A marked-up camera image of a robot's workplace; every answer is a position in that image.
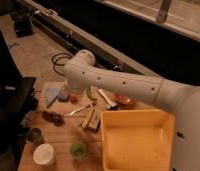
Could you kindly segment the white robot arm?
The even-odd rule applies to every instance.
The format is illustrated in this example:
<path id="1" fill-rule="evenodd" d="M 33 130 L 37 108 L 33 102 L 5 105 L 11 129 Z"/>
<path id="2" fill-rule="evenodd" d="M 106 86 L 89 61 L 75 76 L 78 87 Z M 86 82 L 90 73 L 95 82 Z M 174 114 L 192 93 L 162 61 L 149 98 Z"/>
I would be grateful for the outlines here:
<path id="1" fill-rule="evenodd" d="M 91 84 L 152 105 L 176 117 L 170 167 L 200 171 L 200 86 L 95 66 L 95 56 L 81 50 L 64 65 L 67 87 Z"/>

